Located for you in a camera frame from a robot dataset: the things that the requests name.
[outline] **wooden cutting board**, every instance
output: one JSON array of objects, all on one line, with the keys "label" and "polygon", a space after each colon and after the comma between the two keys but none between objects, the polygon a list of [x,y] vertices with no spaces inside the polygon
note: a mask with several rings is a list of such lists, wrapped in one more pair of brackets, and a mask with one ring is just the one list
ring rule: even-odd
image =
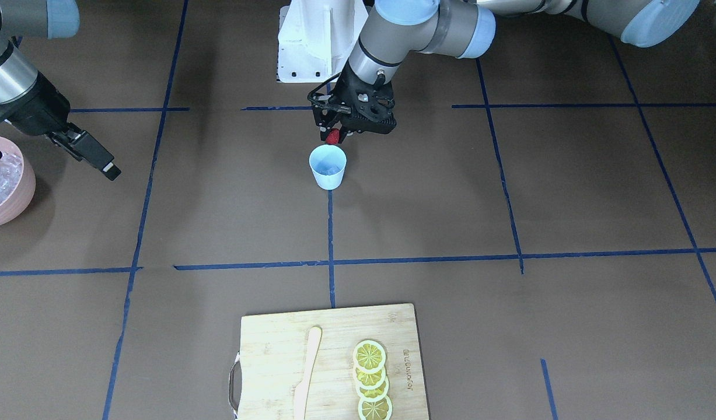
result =
[{"label": "wooden cutting board", "polygon": [[376,340],[386,349],[392,420],[429,420],[417,322],[411,303],[261,314],[241,319],[242,420],[290,420],[309,329],[322,338],[310,382],[306,420],[358,419],[352,349]]}]

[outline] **paper cup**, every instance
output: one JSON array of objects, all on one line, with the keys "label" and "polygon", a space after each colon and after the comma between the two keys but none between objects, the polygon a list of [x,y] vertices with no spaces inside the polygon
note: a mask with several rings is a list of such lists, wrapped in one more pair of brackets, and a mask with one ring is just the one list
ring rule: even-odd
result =
[{"label": "paper cup", "polygon": [[333,190],[342,183],[347,156],[339,147],[323,144],[310,154],[309,165],[316,183],[325,190]]}]

